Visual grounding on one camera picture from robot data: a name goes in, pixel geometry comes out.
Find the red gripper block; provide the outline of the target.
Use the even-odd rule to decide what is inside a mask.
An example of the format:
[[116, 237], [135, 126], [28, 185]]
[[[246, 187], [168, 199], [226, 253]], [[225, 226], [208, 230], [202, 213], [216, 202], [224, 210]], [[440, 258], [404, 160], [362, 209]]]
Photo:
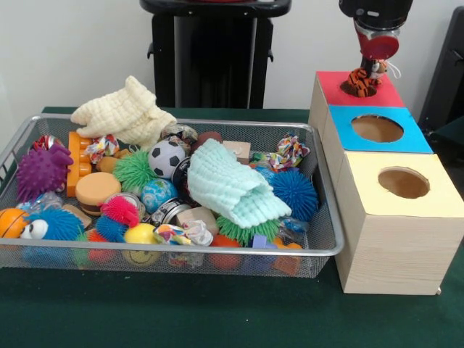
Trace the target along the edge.
[[399, 28], [374, 30], [363, 27], [359, 22], [354, 24], [363, 56], [361, 68], [366, 72], [366, 77], [370, 78], [377, 59], [388, 59], [397, 53], [400, 30]]

